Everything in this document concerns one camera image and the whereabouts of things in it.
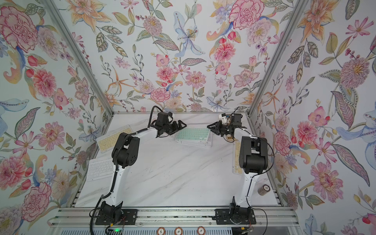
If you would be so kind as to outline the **mint green keyboard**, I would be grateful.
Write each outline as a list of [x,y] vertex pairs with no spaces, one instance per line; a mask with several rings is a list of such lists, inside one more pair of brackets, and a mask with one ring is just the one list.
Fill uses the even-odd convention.
[[208,128],[184,128],[180,130],[176,137],[176,141],[181,142],[207,142],[209,139],[210,130]]

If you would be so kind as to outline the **yellow keyboard right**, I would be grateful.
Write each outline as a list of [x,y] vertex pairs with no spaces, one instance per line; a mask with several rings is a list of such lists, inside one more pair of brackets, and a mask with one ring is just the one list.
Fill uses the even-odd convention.
[[242,168],[239,164],[240,157],[240,142],[233,142],[233,160],[232,160],[232,172],[233,174],[242,175]]

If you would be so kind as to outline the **aluminium frame post right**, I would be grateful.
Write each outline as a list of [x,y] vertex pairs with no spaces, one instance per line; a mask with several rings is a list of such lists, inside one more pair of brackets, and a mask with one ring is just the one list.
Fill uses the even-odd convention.
[[296,1],[295,7],[293,8],[291,13],[291,17],[289,18],[287,26],[285,28],[284,35],[281,38],[278,46],[276,47],[273,56],[271,57],[271,61],[268,68],[266,69],[265,75],[260,80],[260,82],[257,83],[256,96],[248,110],[248,118],[250,118],[255,113],[257,105],[259,104],[262,98],[262,94],[264,93],[264,90],[266,89],[266,86],[268,85],[271,76],[274,73],[274,70],[280,63],[281,57],[283,56],[283,53],[287,48],[288,42],[291,39],[293,31],[295,30],[298,21],[300,20],[300,17],[304,13],[307,3],[308,1]]

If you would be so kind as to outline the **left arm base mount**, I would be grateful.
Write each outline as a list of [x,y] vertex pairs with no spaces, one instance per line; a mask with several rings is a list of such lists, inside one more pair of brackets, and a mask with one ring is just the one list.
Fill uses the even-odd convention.
[[101,203],[95,225],[135,225],[137,209],[123,209],[122,203],[110,206],[105,201]]

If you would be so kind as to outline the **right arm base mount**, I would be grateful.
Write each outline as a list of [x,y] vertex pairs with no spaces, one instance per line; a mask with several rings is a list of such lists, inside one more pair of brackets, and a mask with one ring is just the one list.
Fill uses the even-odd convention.
[[241,207],[233,197],[227,209],[215,209],[212,220],[217,225],[255,225],[256,217],[251,207]]

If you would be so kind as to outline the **yellow keyboard far left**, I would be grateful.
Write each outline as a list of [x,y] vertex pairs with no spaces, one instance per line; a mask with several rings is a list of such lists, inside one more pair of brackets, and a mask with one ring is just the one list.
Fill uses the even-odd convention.
[[119,138],[119,135],[121,133],[126,133],[126,134],[130,134],[132,133],[132,128],[130,127],[130,125],[126,125],[126,126],[123,126],[123,127],[120,127],[116,130],[112,130],[112,131],[109,131],[107,134],[101,136],[101,137],[98,137],[96,142],[97,142],[97,145],[99,147],[99,151],[100,153],[105,153],[105,152],[108,152],[110,150],[113,150],[118,138]]

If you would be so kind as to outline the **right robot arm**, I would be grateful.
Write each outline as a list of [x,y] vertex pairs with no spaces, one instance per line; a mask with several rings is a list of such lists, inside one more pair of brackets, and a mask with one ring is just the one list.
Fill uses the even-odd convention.
[[240,142],[238,161],[242,169],[242,178],[232,204],[250,207],[257,180],[268,169],[267,140],[255,136],[242,125],[242,114],[220,114],[219,121],[209,124],[207,128],[218,136],[230,136]]

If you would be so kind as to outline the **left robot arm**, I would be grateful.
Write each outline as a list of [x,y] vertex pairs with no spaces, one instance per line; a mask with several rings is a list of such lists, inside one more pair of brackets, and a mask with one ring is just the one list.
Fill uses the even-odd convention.
[[175,121],[171,112],[160,112],[157,119],[150,121],[148,127],[134,133],[121,133],[113,148],[111,157],[114,164],[113,179],[109,192],[101,198],[109,206],[122,206],[122,192],[130,167],[138,158],[139,148],[149,140],[161,138],[164,134],[172,136],[187,125]]

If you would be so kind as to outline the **aluminium frame post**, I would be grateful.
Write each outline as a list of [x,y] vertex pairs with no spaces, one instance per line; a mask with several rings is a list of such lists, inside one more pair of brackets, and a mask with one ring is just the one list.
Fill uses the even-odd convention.
[[75,42],[69,28],[67,27],[54,1],[41,1],[41,3],[46,9],[46,12],[49,13],[52,21],[56,24],[56,28],[61,33],[62,38],[65,40],[65,42],[68,44],[69,48],[71,49],[74,59],[76,60],[77,64],[80,66],[80,68],[83,70],[84,74],[86,75],[86,78],[88,79],[94,92],[97,94],[98,99],[102,104],[102,107],[104,108],[106,112],[109,113],[110,117],[113,117],[114,115],[113,109],[108,103],[104,95],[104,92],[101,90],[100,85],[98,84],[98,81],[95,78],[95,75],[93,74],[92,70],[90,69],[90,66],[86,62],[86,59],[84,58],[83,54],[81,53],[79,46]]
[[264,93],[264,90],[266,89],[266,86],[268,85],[271,76],[274,73],[274,70],[280,63],[281,57],[283,56],[283,53],[287,48],[288,42],[291,39],[293,31],[295,30],[298,21],[300,20],[300,17],[304,13],[307,3],[308,1],[296,1],[295,7],[293,8],[291,13],[291,17],[289,18],[287,26],[285,28],[284,35],[281,38],[278,46],[276,47],[273,56],[271,57],[271,61],[268,68],[266,69],[265,75],[260,80],[260,82],[257,83],[256,96],[248,110],[248,118],[250,118],[255,113],[257,105],[259,104],[262,98],[262,94]]

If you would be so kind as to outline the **aluminium frame post left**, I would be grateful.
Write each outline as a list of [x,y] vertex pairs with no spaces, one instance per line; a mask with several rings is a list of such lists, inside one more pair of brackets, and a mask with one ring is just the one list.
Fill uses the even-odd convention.
[[84,58],[83,54],[81,53],[79,46],[75,42],[69,28],[67,27],[54,1],[41,1],[41,3],[46,9],[46,12],[49,13],[52,21],[56,24],[56,28],[61,33],[62,38],[65,40],[65,42],[68,44],[69,48],[71,49],[74,59],[76,60],[77,64],[80,66],[80,68],[83,70],[84,74],[86,75],[86,78],[88,79],[94,92],[97,94],[98,99],[102,104],[102,107],[104,108],[106,112],[109,113],[110,117],[113,117],[114,115],[113,109],[108,103],[104,95],[104,92],[101,90],[100,85],[98,84],[98,81],[95,78],[95,75],[93,74],[92,70],[90,69],[90,66],[86,62],[86,59]]

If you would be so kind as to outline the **aluminium front rail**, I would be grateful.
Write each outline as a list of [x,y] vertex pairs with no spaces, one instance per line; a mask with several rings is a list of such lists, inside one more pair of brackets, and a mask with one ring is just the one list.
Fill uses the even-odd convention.
[[[135,207],[134,224],[116,222],[115,227],[220,227],[216,222],[216,207]],[[50,227],[88,227],[91,208],[59,209],[48,221]],[[252,227],[298,227],[296,213],[289,207],[254,207],[256,220]]]

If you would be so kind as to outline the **yellow keyboard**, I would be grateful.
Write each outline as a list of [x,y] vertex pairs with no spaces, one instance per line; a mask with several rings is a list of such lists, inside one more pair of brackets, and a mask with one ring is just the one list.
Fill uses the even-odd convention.
[[100,153],[105,153],[105,152],[108,152],[110,150],[113,150],[118,138],[119,138],[119,135],[121,133],[126,133],[126,134],[130,134],[132,133],[132,128],[130,127],[130,125],[126,125],[126,126],[123,126],[123,127],[120,127],[116,130],[112,130],[112,131],[109,131],[107,134],[101,136],[101,137],[98,137],[96,142],[97,142],[97,145],[99,147],[99,151]]
[[232,160],[232,172],[233,174],[242,175],[242,168],[239,164],[240,157],[240,142],[233,142],[233,160]]

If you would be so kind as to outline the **tape roll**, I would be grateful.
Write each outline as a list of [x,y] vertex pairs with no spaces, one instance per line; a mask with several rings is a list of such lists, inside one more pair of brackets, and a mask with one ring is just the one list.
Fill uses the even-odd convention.
[[263,184],[262,186],[260,186],[260,187],[258,188],[258,194],[259,194],[260,196],[264,196],[264,195],[266,195],[267,193],[269,193],[270,191],[271,191],[271,188],[270,188],[270,186],[267,185],[267,184]]

